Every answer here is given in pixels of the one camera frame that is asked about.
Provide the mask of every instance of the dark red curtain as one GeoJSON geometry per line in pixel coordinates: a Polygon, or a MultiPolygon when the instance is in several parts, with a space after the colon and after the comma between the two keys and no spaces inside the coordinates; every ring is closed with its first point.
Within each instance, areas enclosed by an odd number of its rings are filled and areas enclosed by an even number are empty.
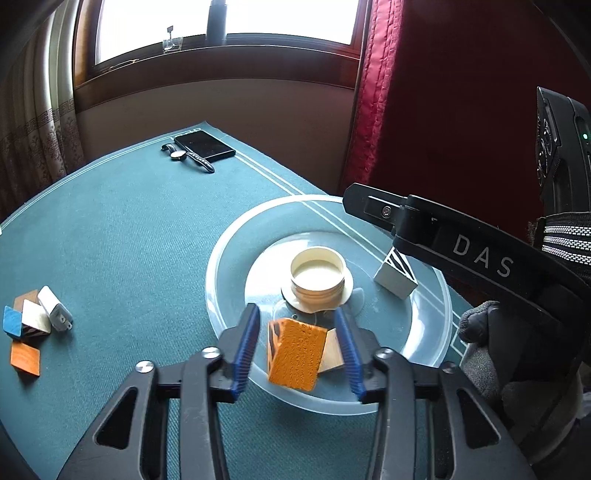
{"type": "Polygon", "coordinates": [[[525,0],[374,0],[341,179],[415,194],[522,239],[541,215],[536,87],[591,108],[591,81],[525,0]]]}

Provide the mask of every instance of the patterned curtain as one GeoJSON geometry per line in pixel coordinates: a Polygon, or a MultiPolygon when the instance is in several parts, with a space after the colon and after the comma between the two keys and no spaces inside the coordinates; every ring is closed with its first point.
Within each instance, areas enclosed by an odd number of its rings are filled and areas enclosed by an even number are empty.
{"type": "Polygon", "coordinates": [[[72,81],[78,2],[39,27],[0,85],[0,221],[86,164],[72,81]]]}

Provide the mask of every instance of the block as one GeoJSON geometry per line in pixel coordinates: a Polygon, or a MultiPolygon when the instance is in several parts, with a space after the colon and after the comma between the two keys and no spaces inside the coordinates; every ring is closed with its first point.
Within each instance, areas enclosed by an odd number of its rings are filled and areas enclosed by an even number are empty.
{"type": "Polygon", "coordinates": [[[38,290],[31,290],[27,293],[24,293],[20,297],[14,299],[14,305],[12,306],[18,312],[22,313],[22,304],[25,300],[29,300],[33,303],[37,303],[37,295],[39,294],[38,290]]]}
{"type": "Polygon", "coordinates": [[[21,336],[22,313],[10,307],[4,307],[4,318],[2,328],[10,336],[19,338],[21,336]]]}
{"type": "Polygon", "coordinates": [[[35,375],[36,377],[41,374],[41,354],[39,350],[17,340],[12,341],[10,364],[14,368],[35,375]]]}
{"type": "Polygon", "coordinates": [[[400,299],[408,297],[418,285],[410,264],[394,247],[386,255],[374,280],[400,299]]]}
{"type": "Polygon", "coordinates": [[[335,368],[342,367],[344,364],[345,362],[343,361],[343,355],[340,353],[336,330],[329,330],[326,334],[324,352],[322,353],[322,361],[318,367],[318,373],[334,370],[335,368]]]}
{"type": "Polygon", "coordinates": [[[29,300],[22,304],[22,336],[49,335],[51,323],[45,309],[29,300]]]}
{"type": "Polygon", "coordinates": [[[327,330],[292,319],[280,319],[278,328],[275,323],[270,324],[269,382],[308,392],[313,390],[327,330]]]}
{"type": "Polygon", "coordinates": [[[74,323],[72,314],[57,299],[49,287],[45,286],[41,289],[37,300],[39,305],[45,310],[45,313],[47,313],[49,321],[55,330],[65,332],[72,329],[72,324],[74,323]]]}

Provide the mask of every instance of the cream colored cup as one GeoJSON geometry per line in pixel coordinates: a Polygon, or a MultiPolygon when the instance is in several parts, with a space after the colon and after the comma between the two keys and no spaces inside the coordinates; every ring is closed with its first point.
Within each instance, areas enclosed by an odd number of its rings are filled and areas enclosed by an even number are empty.
{"type": "Polygon", "coordinates": [[[306,248],[291,261],[291,289],[303,303],[331,303],[343,291],[345,269],[345,259],[331,248],[306,248]]]}

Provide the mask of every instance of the silver bolt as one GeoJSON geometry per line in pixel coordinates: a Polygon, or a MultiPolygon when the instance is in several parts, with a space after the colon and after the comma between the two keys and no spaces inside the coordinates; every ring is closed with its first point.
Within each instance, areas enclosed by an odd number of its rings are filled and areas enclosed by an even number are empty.
{"type": "Polygon", "coordinates": [[[441,366],[441,370],[443,370],[444,373],[452,374],[454,372],[455,367],[456,364],[454,362],[444,362],[441,366]]]}
{"type": "Polygon", "coordinates": [[[204,358],[217,358],[220,356],[220,349],[215,346],[208,346],[201,350],[201,354],[204,358]]]}
{"type": "Polygon", "coordinates": [[[147,374],[154,369],[154,364],[150,360],[142,360],[135,366],[135,371],[141,374],[147,374]]]}
{"type": "Polygon", "coordinates": [[[375,352],[375,356],[378,358],[381,358],[382,360],[386,360],[388,357],[392,356],[392,354],[394,353],[394,350],[392,350],[391,348],[383,347],[383,348],[379,348],[378,350],[376,350],[375,352]]]}

